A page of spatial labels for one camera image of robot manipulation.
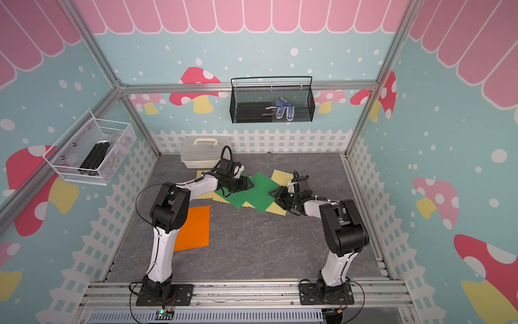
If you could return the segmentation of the middle yellow paper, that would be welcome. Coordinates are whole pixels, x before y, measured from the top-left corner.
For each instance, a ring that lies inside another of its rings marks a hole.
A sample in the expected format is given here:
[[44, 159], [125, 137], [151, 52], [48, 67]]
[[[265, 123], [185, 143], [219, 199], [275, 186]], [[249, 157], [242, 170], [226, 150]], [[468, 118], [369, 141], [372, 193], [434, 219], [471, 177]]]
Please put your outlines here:
[[221, 201], [217, 201], [217, 202], [230, 204], [230, 205], [234, 206], [236, 209], [240, 209], [242, 207], [253, 208], [253, 206], [251, 204], [249, 204], [249, 202], [247, 200], [245, 200], [245, 196], [242, 196], [242, 195], [240, 196], [238, 194], [232, 194], [228, 197], [221, 197]]

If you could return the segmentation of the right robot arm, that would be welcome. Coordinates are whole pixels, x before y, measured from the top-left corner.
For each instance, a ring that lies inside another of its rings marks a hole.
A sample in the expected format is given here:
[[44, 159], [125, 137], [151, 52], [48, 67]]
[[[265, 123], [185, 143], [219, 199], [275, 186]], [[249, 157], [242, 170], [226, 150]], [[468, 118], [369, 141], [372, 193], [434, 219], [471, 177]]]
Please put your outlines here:
[[353, 200], [334, 201], [317, 196], [310, 190], [308, 178], [294, 171], [286, 186], [269, 193], [283, 210], [321, 220], [329, 254], [315, 282], [299, 282], [300, 303], [349, 306], [354, 300], [352, 280], [347, 273], [352, 261], [369, 245], [370, 235]]

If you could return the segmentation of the orange paper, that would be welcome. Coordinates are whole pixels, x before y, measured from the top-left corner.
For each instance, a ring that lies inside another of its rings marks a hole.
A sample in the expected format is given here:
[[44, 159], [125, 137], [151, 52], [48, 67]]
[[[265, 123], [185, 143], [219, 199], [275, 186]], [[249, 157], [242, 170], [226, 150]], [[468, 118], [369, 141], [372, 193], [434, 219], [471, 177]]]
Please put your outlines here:
[[210, 236], [210, 207], [189, 208], [188, 218], [179, 231], [174, 251], [207, 247]]

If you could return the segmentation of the small green paper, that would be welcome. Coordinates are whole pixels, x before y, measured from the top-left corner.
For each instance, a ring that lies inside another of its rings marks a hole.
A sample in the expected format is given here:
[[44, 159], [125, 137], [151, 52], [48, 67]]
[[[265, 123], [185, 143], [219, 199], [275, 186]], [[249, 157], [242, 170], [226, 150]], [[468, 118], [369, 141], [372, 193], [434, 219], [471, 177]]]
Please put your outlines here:
[[236, 209], [240, 209], [247, 201], [250, 192], [251, 190], [232, 192], [228, 188], [219, 188], [214, 193], [233, 205]]

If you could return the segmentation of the right yellow paper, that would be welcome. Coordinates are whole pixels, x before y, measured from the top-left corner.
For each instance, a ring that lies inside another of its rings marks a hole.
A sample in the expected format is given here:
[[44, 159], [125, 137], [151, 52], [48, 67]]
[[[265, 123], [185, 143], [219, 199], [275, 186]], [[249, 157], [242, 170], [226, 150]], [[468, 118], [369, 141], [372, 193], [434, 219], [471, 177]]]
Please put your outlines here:
[[[294, 175], [284, 172], [275, 170], [272, 174], [272, 181], [276, 182], [279, 186], [287, 186], [288, 182], [290, 182], [293, 179]], [[282, 209], [278, 204], [273, 202], [266, 210], [267, 213], [272, 213], [275, 215], [280, 216], [286, 216], [286, 211]]]

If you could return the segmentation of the white plastic storage box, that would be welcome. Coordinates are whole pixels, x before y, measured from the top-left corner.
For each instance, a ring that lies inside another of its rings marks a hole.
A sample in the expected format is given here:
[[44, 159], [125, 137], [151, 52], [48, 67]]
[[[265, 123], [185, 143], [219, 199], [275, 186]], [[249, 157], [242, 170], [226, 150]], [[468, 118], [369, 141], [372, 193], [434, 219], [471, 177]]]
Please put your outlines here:
[[212, 169], [220, 160], [225, 146], [231, 146], [229, 136], [186, 136], [180, 147], [181, 161], [188, 169]]

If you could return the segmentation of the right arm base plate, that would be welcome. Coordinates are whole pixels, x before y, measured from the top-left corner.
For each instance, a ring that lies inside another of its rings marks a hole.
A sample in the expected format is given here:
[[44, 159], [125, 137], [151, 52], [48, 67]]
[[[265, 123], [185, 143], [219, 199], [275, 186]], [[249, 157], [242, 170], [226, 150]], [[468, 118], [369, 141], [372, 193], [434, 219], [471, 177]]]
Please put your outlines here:
[[303, 280], [298, 284], [301, 305], [354, 305], [352, 287], [342, 284], [335, 287], [326, 286], [320, 280], [312, 283]]

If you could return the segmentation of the small green circuit board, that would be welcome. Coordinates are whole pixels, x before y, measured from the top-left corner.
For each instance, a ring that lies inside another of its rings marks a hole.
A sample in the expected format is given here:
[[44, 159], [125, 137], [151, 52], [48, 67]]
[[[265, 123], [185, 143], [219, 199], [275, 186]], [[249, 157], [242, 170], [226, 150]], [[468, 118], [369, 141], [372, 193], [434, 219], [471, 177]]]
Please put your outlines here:
[[175, 311], [169, 309], [157, 310], [155, 313], [155, 321], [172, 321]]

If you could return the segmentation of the large green paper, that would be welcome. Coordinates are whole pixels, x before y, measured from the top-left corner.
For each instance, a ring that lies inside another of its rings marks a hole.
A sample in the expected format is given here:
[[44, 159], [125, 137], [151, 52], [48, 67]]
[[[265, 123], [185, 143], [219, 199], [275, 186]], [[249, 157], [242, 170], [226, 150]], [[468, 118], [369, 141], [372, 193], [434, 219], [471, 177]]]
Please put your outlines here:
[[270, 193], [280, 186], [261, 172], [252, 176], [251, 181], [254, 184], [254, 188], [251, 189], [247, 201], [257, 211], [265, 213], [267, 208], [275, 202], [275, 198]]

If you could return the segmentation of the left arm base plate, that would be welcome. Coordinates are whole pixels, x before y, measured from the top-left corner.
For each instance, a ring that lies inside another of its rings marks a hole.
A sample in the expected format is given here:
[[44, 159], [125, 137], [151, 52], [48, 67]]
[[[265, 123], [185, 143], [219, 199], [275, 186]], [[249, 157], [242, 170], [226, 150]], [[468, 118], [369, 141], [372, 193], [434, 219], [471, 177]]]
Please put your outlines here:
[[160, 296], [155, 296], [147, 288], [142, 288], [136, 306], [190, 306], [193, 289], [191, 284], [173, 284], [162, 289]]

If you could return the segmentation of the black box in white basket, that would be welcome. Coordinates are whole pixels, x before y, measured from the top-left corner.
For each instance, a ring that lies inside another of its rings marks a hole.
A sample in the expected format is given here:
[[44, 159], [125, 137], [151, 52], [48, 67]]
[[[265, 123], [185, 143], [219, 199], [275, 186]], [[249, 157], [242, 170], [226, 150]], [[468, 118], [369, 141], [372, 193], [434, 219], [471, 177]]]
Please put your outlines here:
[[110, 146], [110, 142], [106, 140], [96, 143], [78, 169], [79, 173], [81, 175], [97, 176], [97, 169], [105, 159]]

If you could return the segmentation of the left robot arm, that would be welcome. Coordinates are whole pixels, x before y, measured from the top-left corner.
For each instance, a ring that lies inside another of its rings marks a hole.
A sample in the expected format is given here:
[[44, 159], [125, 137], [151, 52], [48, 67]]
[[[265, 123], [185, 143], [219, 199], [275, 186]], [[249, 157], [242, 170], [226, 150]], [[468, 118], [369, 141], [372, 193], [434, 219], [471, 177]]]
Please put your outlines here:
[[171, 261], [179, 231], [188, 219], [190, 201], [217, 190], [230, 196], [253, 189], [254, 184], [242, 174], [243, 171], [244, 166], [233, 160], [232, 150], [226, 145], [216, 165], [200, 177], [187, 182], [156, 185], [159, 191], [148, 222], [155, 231], [151, 262], [140, 282], [140, 291], [134, 291], [137, 283], [129, 285], [130, 295], [138, 296], [137, 306], [160, 306], [163, 314], [169, 305], [178, 302], [183, 292], [172, 284]]

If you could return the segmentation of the blue white item in basket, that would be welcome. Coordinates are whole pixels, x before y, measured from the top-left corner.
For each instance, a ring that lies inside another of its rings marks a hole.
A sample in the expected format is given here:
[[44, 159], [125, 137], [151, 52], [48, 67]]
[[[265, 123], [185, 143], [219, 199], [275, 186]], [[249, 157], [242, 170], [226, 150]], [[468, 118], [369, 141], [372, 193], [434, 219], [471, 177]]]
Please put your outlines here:
[[263, 116], [274, 116], [276, 119], [286, 119], [287, 121], [293, 121], [295, 117], [295, 107], [283, 97], [277, 99], [275, 104], [270, 107], [266, 107], [266, 113]]

